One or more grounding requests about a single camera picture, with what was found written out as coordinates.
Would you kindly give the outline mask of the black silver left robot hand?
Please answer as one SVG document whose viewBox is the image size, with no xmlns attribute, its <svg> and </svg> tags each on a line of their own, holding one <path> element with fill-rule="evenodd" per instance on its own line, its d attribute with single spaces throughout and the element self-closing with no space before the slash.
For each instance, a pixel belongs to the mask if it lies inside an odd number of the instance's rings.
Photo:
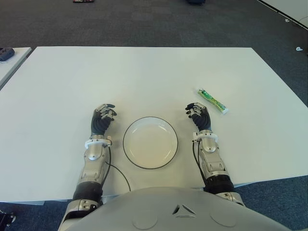
<svg viewBox="0 0 308 231">
<path fill-rule="evenodd" d="M 114 121 L 114 116 L 117 115 L 114 108 L 113 104 L 104 103 L 94 109 L 90 127 L 91 136 L 104 136 L 111 122 Z"/>
</svg>

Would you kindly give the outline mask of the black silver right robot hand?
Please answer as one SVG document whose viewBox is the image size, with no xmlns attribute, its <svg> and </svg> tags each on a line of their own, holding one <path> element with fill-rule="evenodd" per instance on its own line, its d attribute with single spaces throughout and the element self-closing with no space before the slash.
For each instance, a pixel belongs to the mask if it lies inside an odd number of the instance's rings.
<svg viewBox="0 0 308 231">
<path fill-rule="evenodd" d="M 199 131 L 212 130 L 210 115 L 205 105 L 201 103 L 190 103 L 186 106 L 185 110 Z"/>
</svg>

